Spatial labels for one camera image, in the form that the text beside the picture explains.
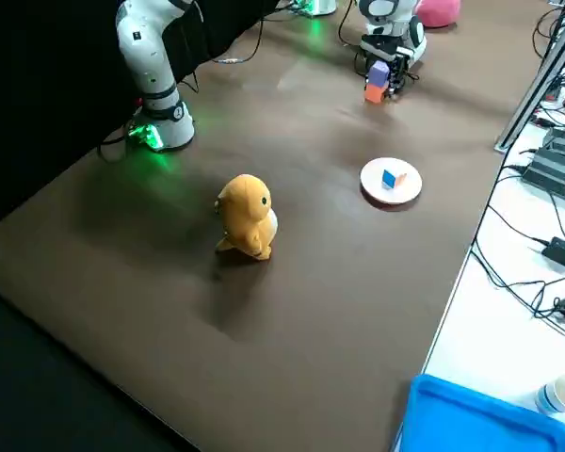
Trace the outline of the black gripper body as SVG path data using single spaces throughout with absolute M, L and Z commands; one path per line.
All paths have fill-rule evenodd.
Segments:
M 413 64 L 413 55 L 413 49 L 397 46 L 394 57 L 388 62 L 390 75 L 405 75 Z

